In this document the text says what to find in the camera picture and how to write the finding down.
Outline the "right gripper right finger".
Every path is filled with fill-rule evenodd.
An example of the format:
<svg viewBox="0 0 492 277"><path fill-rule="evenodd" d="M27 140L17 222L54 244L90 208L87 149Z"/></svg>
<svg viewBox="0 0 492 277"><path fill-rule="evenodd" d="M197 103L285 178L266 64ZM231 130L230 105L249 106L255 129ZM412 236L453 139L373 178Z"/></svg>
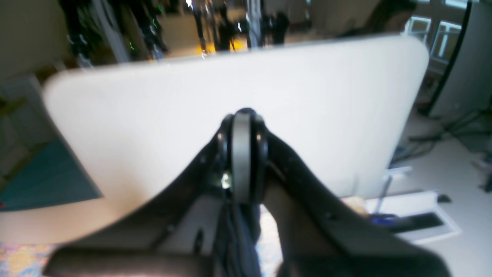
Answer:
<svg viewBox="0 0 492 277"><path fill-rule="evenodd" d="M250 117L250 202L276 219L280 277L448 277L436 254L401 240L334 196L258 115Z"/></svg>

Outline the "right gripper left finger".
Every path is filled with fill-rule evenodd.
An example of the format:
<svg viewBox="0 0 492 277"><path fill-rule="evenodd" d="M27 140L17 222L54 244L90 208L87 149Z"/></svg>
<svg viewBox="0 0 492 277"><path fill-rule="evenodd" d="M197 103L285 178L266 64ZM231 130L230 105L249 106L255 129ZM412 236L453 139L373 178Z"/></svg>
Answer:
<svg viewBox="0 0 492 277"><path fill-rule="evenodd" d="M48 277L226 277L220 230L233 117L162 192L123 219L57 249Z"/></svg>

